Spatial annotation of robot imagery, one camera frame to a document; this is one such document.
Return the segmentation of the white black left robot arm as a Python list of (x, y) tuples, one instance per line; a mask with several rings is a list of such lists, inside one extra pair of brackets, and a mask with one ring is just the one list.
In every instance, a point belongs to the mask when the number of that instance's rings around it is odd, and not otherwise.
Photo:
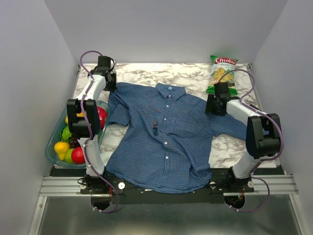
[[(89, 71), (83, 65), (83, 57), (88, 53), (97, 53), (97, 66)], [(97, 101), (102, 91), (113, 92), (116, 87), (115, 61), (94, 50), (83, 53), (80, 66), (88, 74), (88, 82), (82, 92), (67, 101), (67, 117), (69, 131), (77, 138), (86, 162), (86, 184), (97, 193), (104, 193), (108, 188), (116, 191), (114, 186), (103, 177), (105, 166), (101, 160), (98, 134), (100, 132), (100, 118)]]

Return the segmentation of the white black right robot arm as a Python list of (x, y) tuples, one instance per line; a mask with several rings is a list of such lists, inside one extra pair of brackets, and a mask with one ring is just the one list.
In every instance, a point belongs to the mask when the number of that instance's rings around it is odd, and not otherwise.
[(246, 153), (228, 170), (224, 184), (227, 191), (239, 192), (262, 162), (272, 161), (281, 153), (280, 118), (232, 97), (227, 82), (214, 85), (214, 94), (208, 95), (205, 111), (215, 116), (230, 115), (246, 126)]

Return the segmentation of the blue checked shirt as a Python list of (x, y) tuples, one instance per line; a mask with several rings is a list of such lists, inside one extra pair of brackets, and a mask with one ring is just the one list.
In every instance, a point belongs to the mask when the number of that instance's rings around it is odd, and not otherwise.
[[(106, 169), (128, 182), (156, 177), (181, 178), (186, 185), (210, 180), (209, 156), (214, 137), (246, 138), (246, 126), (230, 115), (205, 112), (206, 102), (183, 87), (155, 87), (119, 82), (110, 93), (107, 123), (128, 127)], [(157, 121), (158, 135), (153, 123)]]

